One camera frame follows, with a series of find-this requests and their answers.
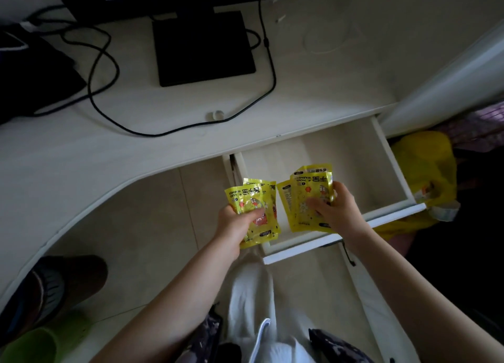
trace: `stack of yellow packets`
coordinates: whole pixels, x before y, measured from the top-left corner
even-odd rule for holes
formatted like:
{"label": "stack of yellow packets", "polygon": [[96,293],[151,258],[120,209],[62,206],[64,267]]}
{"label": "stack of yellow packets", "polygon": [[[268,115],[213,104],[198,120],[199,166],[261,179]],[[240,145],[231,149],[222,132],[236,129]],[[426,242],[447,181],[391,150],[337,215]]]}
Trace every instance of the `stack of yellow packets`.
{"label": "stack of yellow packets", "polygon": [[293,232],[321,231],[331,228],[317,211],[306,205],[308,197],[319,197],[327,205],[334,201],[333,171],[331,164],[303,166],[290,179],[278,184],[278,192]]}
{"label": "stack of yellow packets", "polygon": [[278,238],[278,233],[281,231],[277,221],[275,181],[244,178],[242,186],[228,188],[225,192],[229,203],[237,214],[258,208],[265,209],[262,218],[250,224],[249,230],[240,244],[241,249]]}

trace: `black monitor base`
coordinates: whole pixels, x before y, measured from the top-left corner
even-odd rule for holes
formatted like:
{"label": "black monitor base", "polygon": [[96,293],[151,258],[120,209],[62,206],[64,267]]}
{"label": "black monitor base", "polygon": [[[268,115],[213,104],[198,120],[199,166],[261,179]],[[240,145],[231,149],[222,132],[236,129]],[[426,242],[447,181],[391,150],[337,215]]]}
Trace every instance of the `black monitor base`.
{"label": "black monitor base", "polygon": [[163,87],[255,72],[240,11],[154,21],[152,28]]}

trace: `black monitor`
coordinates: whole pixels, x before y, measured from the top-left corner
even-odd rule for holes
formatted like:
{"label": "black monitor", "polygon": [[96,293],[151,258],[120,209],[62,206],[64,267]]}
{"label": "black monitor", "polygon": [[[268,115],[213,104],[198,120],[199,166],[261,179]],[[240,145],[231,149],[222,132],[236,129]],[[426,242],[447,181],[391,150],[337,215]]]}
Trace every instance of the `black monitor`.
{"label": "black monitor", "polygon": [[258,0],[62,1],[83,24],[176,12],[177,18],[152,23],[161,86],[255,72],[241,12],[213,8]]}

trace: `person's left arm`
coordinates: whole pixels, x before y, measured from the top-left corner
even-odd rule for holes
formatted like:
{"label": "person's left arm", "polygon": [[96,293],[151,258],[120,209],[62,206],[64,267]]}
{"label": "person's left arm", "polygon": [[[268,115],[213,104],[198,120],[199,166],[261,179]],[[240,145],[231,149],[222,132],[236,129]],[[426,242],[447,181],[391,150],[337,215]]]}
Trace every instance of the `person's left arm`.
{"label": "person's left arm", "polygon": [[219,212],[213,239],[92,360],[98,362],[166,361],[205,320],[249,224],[263,209],[236,214]]}

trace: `green bucket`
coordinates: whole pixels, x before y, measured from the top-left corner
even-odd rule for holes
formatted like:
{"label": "green bucket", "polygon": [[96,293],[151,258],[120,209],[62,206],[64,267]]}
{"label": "green bucket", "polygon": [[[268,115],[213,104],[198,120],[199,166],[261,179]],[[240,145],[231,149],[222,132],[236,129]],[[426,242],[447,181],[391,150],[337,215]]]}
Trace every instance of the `green bucket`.
{"label": "green bucket", "polygon": [[11,342],[0,363],[59,363],[88,335],[91,321],[73,311]]}

